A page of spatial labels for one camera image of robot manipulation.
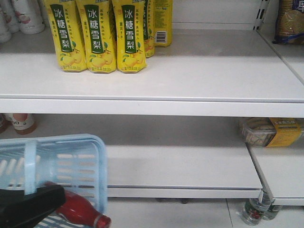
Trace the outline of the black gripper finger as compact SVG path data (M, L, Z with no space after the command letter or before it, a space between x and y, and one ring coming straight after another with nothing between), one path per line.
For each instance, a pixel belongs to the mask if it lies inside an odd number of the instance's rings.
M23 190L0 190L0 226L33 228L66 201L60 185L38 188L26 195Z

